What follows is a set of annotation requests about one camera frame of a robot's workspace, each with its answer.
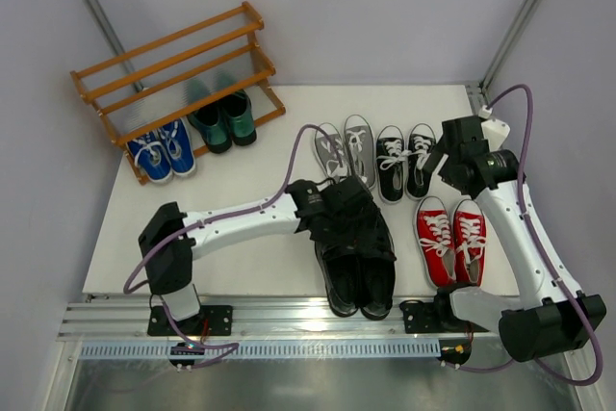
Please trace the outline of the black loafer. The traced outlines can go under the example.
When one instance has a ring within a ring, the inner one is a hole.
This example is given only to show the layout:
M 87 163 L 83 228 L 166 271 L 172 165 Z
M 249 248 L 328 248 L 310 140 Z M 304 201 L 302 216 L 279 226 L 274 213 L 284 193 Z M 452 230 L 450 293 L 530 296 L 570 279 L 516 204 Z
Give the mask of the black loafer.
M 330 310 L 347 318 L 357 310 L 359 263 L 353 247 L 315 242 L 315 254 L 324 281 Z
M 394 244 L 383 217 L 377 219 L 373 244 L 360 254 L 361 292 L 357 300 L 363 316 L 384 320 L 393 306 L 396 283 Z

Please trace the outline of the blue sneaker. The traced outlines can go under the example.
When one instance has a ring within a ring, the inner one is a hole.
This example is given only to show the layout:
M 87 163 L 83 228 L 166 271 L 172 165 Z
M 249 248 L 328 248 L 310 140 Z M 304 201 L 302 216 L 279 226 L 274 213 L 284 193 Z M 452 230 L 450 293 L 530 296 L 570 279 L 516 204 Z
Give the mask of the blue sneaker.
M 163 184 L 171 179 L 172 172 L 163 143 L 155 131 L 150 131 L 126 143 L 133 157 L 133 164 L 153 183 Z
M 196 169 L 191 137 L 182 118 L 163 125 L 159 135 L 173 172 L 180 177 L 190 176 Z

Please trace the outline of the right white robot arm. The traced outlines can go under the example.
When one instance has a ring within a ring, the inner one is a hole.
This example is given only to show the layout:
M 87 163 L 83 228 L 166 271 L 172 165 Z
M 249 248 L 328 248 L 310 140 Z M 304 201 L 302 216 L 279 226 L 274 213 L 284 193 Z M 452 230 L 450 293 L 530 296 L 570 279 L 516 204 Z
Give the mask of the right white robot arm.
M 442 311 L 498 334 L 517 362 L 595 345 L 606 315 L 603 299 L 586 294 L 566 270 L 534 211 L 521 162 L 508 149 L 491 150 L 481 118 L 444 121 L 424 167 L 475 201 L 498 236 L 519 291 L 516 298 L 503 297 L 456 283 L 438 291 Z

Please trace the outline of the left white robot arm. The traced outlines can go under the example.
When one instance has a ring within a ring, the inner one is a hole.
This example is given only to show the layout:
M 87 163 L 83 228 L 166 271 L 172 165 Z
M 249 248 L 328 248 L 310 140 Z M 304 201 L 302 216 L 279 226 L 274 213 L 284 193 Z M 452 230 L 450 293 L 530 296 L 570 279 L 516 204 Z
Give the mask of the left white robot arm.
M 382 320 L 391 310 L 396 256 L 372 194 L 355 177 L 296 180 L 272 198 L 235 208 L 185 213 L 161 206 L 138 237 L 146 285 L 175 322 L 201 310 L 193 262 L 227 246 L 306 232 L 315 245 L 328 303 L 339 317 L 360 310 Z

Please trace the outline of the right black sneaker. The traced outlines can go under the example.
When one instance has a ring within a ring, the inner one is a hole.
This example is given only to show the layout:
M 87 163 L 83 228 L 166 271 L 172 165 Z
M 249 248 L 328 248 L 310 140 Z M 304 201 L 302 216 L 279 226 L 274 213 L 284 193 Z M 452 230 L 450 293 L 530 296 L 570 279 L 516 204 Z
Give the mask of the right black sneaker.
M 413 199 L 423 199 L 429 192 L 431 174 L 423 170 L 423 165 L 435 144 L 436 136 L 430 125 L 418 123 L 411 129 L 407 140 L 406 192 Z

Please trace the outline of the left black sneaker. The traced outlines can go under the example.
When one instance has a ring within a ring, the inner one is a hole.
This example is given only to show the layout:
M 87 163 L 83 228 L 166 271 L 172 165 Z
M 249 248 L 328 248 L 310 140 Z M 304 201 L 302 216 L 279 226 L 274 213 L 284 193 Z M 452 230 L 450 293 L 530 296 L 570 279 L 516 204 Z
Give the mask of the left black sneaker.
M 384 127 L 375 143 L 375 167 L 381 199 L 396 204 L 404 196 L 404 173 L 408 151 L 401 130 L 395 125 Z

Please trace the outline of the right red sneaker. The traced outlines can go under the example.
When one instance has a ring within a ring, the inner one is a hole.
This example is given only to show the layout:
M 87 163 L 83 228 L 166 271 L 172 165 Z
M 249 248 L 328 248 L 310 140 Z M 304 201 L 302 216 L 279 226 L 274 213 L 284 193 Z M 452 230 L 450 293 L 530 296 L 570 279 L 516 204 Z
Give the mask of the right red sneaker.
M 487 245 L 485 216 L 474 201 L 464 199 L 453 212 L 452 226 L 456 280 L 480 286 Z

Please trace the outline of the red sneaker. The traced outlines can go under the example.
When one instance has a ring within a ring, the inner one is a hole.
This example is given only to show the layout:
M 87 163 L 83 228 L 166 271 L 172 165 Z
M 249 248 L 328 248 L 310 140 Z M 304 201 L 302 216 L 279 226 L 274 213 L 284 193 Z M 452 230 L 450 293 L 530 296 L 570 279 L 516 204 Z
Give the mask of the red sneaker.
M 439 288 L 455 283 L 452 228 L 441 199 L 428 196 L 420 202 L 416 212 L 415 232 L 432 284 Z
M 452 226 L 456 280 L 480 286 L 487 245 L 485 216 L 474 201 L 464 199 L 453 212 Z

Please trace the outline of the left grey sneaker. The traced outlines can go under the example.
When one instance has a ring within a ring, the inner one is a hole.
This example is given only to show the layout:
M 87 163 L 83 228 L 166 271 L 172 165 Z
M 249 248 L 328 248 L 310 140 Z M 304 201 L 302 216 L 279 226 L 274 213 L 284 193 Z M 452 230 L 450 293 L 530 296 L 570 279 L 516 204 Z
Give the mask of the left grey sneaker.
M 351 169 L 343 138 L 331 123 L 320 125 L 315 132 L 313 147 L 315 156 L 326 177 L 336 182 L 349 177 Z

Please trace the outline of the left red sneaker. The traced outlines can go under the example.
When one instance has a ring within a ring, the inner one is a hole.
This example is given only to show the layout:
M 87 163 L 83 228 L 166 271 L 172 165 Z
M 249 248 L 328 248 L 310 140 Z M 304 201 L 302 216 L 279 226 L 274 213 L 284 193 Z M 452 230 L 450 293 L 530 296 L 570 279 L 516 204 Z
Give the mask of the left red sneaker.
M 439 288 L 455 283 L 452 228 L 441 199 L 428 196 L 420 202 L 416 212 L 415 232 L 432 284 Z

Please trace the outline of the right grey sneaker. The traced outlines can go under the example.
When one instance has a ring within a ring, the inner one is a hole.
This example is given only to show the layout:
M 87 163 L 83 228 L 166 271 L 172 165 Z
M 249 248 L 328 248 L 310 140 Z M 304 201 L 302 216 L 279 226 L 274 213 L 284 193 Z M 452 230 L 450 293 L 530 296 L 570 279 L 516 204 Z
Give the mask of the right grey sneaker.
M 371 190 L 376 185 L 375 142 L 370 124 L 360 115 L 346 118 L 344 142 L 351 173 Z

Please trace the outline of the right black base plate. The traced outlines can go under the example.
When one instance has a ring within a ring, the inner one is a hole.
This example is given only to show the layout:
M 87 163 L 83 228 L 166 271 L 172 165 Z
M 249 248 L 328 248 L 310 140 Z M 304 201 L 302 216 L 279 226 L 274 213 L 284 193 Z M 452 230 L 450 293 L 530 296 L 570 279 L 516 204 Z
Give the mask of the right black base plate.
M 436 334 L 445 331 L 433 302 L 405 300 L 399 309 L 406 334 Z

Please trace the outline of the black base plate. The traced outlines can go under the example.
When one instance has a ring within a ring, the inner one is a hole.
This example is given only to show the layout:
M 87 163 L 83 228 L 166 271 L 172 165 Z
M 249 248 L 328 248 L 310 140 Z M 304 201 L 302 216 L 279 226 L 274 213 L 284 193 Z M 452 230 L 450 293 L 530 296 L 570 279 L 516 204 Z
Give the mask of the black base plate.
M 405 300 L 399 309 L 406 334 L 436 334 L 445 331 L 433 302 Z
M 178 329 L 188 337 L 230 336 L 232 333 L 233 307 L 231 305 L 202 305 L 197 315 L 175 321 Z M 150 310 L 147 335 L 167 337 L 175 335 L 162 305 Z

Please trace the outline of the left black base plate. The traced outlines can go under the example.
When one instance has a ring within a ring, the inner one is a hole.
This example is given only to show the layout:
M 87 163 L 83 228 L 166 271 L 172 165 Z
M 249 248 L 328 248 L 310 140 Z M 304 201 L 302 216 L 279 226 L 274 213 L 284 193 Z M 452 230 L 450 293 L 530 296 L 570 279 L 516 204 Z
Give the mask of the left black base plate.
M 202 305 L 197 315 L 175 321 L 178 329 L 188 337 L 230 336 L 232 333 L 233 307 L 231 305 Z M 162 305 L 150 310 L 147 335 L 167 337 L 175 335 Z

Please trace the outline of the aluminium mounting rail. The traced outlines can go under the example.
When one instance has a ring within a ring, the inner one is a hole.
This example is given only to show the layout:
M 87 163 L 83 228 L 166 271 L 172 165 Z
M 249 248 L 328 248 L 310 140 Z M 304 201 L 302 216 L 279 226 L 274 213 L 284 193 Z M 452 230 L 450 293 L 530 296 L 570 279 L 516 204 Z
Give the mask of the aluminium mounting rail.
M 204 296 L 206 305 L 233 307 L 231 340 L 248 339 L 360 339 L 405 335 L 405 316 L 394 299 L 389 316 L 370 321 L 360 313 L 335 316 L 323 296 Z M 160 301 L 147 295 L 101 295 L 70 303 L 59 328 L 63 341 L 143 339 L 150 308 Z

